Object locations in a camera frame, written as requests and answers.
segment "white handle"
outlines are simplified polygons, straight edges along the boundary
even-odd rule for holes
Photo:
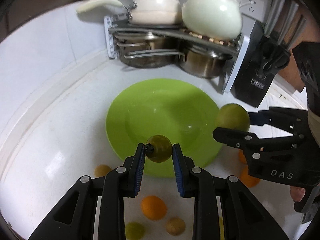
[[[81,4],[76,9],[76,12],[83,13],[83,12],[87,12],[87,11],[90,11],[94,8],[104,6],[104,5],[113,5],[113,6],[117,6],[117,7],[124,7],[122,2],[120,2],[119,0],[89,0],[89,1]]]

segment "person's hand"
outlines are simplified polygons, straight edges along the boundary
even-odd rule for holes
[[[305,188],[303,187],[294,187],[290,186],[290,196],[294,201],[300,202],[306,193]]]

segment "green plate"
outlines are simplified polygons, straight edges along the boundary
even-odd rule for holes
[[[217,155],[221,144],[212,137],[218,113],[215,102],[199,88],[175,79],[151,79],[123,90],[107,114],[109,142],[120,157],[134,155],[138,143],[164,135],[179,143],[185,156],[204,167]],[[174,177],[172,158],[154,163],[146,158],[144,172]]]

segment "white teapot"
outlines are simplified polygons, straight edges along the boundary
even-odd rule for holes
[[[187,0],[182,20],[196,33],[224,41],[236,38],[242,28],[240,0]]]

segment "pot handle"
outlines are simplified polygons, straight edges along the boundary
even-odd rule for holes
[[[125,6],[119,0],[89,0],[79,5],[76,8],[76,12],[77,13],[88,12],[94,8],[104,6],[104,5],[113,5],[113,6],[125,8]]]
[[[140,43],[120,43],[120,42],[117,42],[117,45],[118,45],[118,47],[123,47],[123,48],[126,48],[126,47],[138,47],[138,46],[147,45],[148,49],[151,49],[150,45],[148,43],[146,43],[146,42],[140,42]]]
[[[178,51],[177,49],[140,50],[140,51],[132,51],[123,55],[124,58],[128,58],[128,59],[155,57],[155,56],[179,56],[179,57],[182,57],[183,61],[185,61],[185,58],[186,58],[186,56],[182,52]]]

